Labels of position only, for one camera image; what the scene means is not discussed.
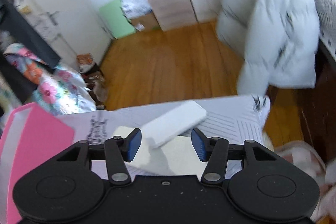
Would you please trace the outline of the pink cardboard box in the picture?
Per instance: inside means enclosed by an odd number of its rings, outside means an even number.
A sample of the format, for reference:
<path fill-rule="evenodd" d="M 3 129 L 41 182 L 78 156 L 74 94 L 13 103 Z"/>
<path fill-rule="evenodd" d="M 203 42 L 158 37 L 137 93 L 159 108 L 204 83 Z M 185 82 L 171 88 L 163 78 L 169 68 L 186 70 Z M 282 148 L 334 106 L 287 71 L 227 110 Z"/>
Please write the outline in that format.
<path fill-rule="evenodd" d="M 1 223 L 18 223 L 15 183 L 69 147 L 75 131 L 36 103 L 13 110 L 1 136 Z"/>

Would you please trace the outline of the cream remote rear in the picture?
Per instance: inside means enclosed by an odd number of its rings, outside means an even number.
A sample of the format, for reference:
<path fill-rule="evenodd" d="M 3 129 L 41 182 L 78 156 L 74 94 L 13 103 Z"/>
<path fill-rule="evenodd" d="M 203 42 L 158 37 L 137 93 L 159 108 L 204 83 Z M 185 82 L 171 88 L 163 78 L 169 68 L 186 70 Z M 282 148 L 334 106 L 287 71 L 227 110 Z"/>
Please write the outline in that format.
<path fill-rule="evenodd" d="M 142 141 L 135 158 L 126 166 L 161 176 L 197 175 L 200 177 L 206 163 L 199 160 L 187 136 L 162 133 L 162 126 L 140 127 Z"/>

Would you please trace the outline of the guitar print table cloth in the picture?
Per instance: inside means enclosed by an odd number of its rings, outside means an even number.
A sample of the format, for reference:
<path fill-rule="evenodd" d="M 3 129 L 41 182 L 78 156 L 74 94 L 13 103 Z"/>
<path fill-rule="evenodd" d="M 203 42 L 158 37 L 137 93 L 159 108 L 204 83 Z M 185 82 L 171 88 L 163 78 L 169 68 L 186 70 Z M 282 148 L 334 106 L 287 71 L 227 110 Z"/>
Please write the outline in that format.
<path fill-rule="evenodd" d="M 200 177 L 206 163 L 199 160 L 191 143 L 193 128 L 209 138 L 227 139 L 231 144 L 243 144 L 247 139 L 263 144 L 269 111 L 267 96 L 250 95 L 97 110 L 58 118 L 74 129 L 74 141 L 87 140 L 89 144 L 102 144 L 114 136 L 126 137 L 139 128 L 141 146 L 134 160 L 126 165 L 131 178 L 192 174 Z"/>

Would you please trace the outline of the small white remote rear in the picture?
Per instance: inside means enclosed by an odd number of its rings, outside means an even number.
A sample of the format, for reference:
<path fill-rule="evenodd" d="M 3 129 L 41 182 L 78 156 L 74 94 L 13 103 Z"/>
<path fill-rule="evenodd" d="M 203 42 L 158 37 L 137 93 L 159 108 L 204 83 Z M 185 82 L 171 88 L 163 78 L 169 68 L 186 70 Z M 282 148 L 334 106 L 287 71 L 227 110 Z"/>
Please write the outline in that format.
<path fill-rule="evenodd" d="M 158 148 L 207 118 L 207 112 L 195 101 L 186 101 L 141 126 L 150 148 Z"/>

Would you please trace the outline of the floral quilt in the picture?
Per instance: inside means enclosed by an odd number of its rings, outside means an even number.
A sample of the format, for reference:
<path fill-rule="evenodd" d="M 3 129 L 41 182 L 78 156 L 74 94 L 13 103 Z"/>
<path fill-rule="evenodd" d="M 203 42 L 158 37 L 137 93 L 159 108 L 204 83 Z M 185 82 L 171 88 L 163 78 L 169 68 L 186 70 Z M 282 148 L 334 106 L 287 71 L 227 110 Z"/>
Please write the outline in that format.
<path fill-rule="evenodd" d="M 51 69 L 21 43 L 10 44 L 3 55 L 25 79 L 37 85 L 29 102 L 36 102 L 53 115 L 96 110 L 81 74 L 63 62 Z"/>

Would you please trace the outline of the green folding table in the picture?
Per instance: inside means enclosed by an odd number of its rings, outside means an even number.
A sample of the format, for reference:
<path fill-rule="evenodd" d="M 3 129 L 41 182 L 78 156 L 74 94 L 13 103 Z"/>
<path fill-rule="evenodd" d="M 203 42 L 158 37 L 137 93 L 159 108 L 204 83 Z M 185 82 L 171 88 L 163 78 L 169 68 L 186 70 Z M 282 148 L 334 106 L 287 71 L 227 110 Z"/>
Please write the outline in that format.
<path fill-rule="evenodd" d="M 121 39 L 136 33 L 136 29 L 123 13 L 121 0 L 112 0 L 101 6 L 99 13 L 115 39 Z"/>

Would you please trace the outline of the cardboard box on floor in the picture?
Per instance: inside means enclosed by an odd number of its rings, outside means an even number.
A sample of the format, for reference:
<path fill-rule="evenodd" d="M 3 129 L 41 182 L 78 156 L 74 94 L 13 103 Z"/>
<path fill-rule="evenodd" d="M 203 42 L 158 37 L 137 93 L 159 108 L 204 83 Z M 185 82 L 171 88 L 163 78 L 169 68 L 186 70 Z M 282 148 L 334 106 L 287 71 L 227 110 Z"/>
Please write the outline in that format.
<path fill-rule="evenodd" d="M 159 23 L 153 12 L 131 19 L 130 22 L 139 32 L 160 29 Z"/>

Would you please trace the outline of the white tissue packs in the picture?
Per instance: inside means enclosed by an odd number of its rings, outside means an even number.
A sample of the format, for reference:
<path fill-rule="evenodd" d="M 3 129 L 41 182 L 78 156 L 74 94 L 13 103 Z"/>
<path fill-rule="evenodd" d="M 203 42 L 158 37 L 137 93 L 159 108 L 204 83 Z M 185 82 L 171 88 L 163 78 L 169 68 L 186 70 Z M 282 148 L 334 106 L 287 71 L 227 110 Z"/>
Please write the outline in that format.
<path fill-rule="evenodd" d="M 148 0 L 121 0 L 123 14 L 128 19 L 135 19 L 152 12 Z"/>

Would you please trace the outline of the grey puffer jacket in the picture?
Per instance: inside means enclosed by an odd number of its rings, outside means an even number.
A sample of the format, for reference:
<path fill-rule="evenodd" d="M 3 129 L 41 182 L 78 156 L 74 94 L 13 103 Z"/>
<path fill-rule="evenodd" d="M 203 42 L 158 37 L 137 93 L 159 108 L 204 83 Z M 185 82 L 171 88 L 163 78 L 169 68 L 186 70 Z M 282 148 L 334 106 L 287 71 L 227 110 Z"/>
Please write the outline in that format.
<path fill-rule="evenodd" d="M 221 0 L 217 36 L 244 59 L 237 93 L 313 88 L 319 17 L 315 0 Z"/>

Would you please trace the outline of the black hanging garment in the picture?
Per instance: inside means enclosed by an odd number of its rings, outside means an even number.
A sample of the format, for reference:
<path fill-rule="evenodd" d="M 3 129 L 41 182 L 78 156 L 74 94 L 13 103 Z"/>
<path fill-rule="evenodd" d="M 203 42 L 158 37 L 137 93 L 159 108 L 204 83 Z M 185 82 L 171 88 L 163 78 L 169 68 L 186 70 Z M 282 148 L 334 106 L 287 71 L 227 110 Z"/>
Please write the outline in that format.
<path fill-rule="evenodd" d="M 59 63 L 60 56 L 14 7 L 14 0 L 1 0 L 1 75 L 15 99 L 27 102 L 43 69 L 53 72 Z"/>

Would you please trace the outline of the white door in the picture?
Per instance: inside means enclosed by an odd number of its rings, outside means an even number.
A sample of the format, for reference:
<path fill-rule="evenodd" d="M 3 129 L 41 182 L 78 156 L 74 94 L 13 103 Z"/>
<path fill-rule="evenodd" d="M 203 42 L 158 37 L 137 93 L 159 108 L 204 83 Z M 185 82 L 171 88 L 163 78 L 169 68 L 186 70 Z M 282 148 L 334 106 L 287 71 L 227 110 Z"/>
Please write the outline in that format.
<path fill-rule="evenodd" d="M 111 38 L 88 0 L 23 0 L 20 7 L 31 9 L 28 21 L 66 64 L 77 68 L 84 54 L 101 64 Z"/>

